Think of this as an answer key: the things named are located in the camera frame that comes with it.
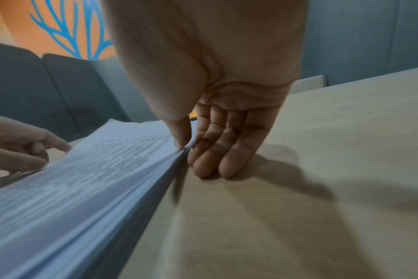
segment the table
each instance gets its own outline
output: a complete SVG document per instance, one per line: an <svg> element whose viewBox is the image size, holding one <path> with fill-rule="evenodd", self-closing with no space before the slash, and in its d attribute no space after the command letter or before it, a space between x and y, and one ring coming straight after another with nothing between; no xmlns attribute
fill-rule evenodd
<svg viewBox="0 0 418 279"><path fill-rule="evenodd" d="M290 95L232 181L183 166L137 278L418 279L418 69Z"/></svg>

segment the stack of paper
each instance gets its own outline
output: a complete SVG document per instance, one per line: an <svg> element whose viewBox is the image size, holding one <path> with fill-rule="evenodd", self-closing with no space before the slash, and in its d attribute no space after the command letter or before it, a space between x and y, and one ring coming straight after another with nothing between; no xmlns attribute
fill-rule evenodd
<svg viewBox="0 0 418 279"><path fill-rule="evenodd" d="M84 277L130 219L141 234L188 148L177 151L162 122L111 120L0 188L0 279Z"/></svg>

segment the wall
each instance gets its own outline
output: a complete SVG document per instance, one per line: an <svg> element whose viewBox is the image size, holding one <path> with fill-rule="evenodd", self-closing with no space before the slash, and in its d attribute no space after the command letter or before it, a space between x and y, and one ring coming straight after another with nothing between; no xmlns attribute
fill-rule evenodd
<svg viewBox="0 0 418 279"><path fill-rule="evenodd" d="M302 77L335 85L418 67L418 0L310 0Z"/></svg>
<svg viewBox="0 0 418 279"><path fill-rule="evenodd" d="M0 0L0 40L39 56L54 53L88 60L114 56L97 1Z"/></svg>

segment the orange wall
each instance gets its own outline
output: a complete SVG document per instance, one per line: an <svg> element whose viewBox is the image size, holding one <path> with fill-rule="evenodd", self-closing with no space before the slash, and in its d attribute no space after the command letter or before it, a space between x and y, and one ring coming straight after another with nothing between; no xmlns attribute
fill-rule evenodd
<svg viewBox="0 0 418 279"><path fill-rule="evenodd" d="M53 7L56 15L61 19L61 10L60 3L63 0L51 0L51 6ZM82 59L89 59L87 56L87 39L86 39L86 26L85 26L85 17L84 17L84 2L82 0L65 0L64 1L64 10L66 18L66 26L69 30L71 36L73 35L73 19L74 19L74 4L77 3L78 6L78 27L77 27L77 36L76 42L78 46L78 53ZM38 10L40 11L42 18L47 26L60 31L60 26L58 26L56 20L50 13L45 0L35 0ZM70 54L68 51L63 49L56 41L42 29L38 24L36 24L30 15L34 15L36 19L39 20L37 12L33 7L32 0L0 0L0 13L2 17L0 25L5 25L10 32L11 37L14 39L14 42L18 47L29 49L36 53L39 56L42 56L44 53L55 53L59 55L76 57L73 54ZM94 54L99 43L99 18L101 15L93 13L91 20L91 53ZM8 34L5 33L2 29L0 30L0 40L2 41L3 37L8 37ZM55 37L60 40L62 44L67 46L69 49L73 50L72 45L69 41L56 34ZM104 40L108 40L108 34L105 31ZM110 56L115 55L115 50L113 46L108 46L105 48L100 55L97 57L99 59L104 59Z"/></svg>

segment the gray fabric panel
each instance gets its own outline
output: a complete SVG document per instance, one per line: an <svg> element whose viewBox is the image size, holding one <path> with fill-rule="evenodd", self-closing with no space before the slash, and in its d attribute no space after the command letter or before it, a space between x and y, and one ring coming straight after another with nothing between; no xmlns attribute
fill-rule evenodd
<svg viewBox="0 0 418 279"><path fill-rule="evenodd" d="M402 0L396 22L389 73L418 67L418 0Z"/></svg>
<svg viewBox="0 0 418 279"><path fill-rule="evenodd" d="M67 141L81 137L39 57L2 44L0 116L48 129Z"/></svg>
<svg viewBox="0 0 418 279"><path fill-rule="evenodd" d="M399 0L311 0L303 78L328 85L385 74Z"/></svg>
<svg viewBox="0 0 418 279"><path fill-rule="evenodd" d="M132 85L117 57L90 61L90 63L132 122L158 120L145 99Z"/></svg>
<svg viewBox="0 0 418 279"><path fill-rule="evenodd" d="M91 134L110 118L129 121L89 61L54 54L44 55L42 61L82 136Z"/></svg>

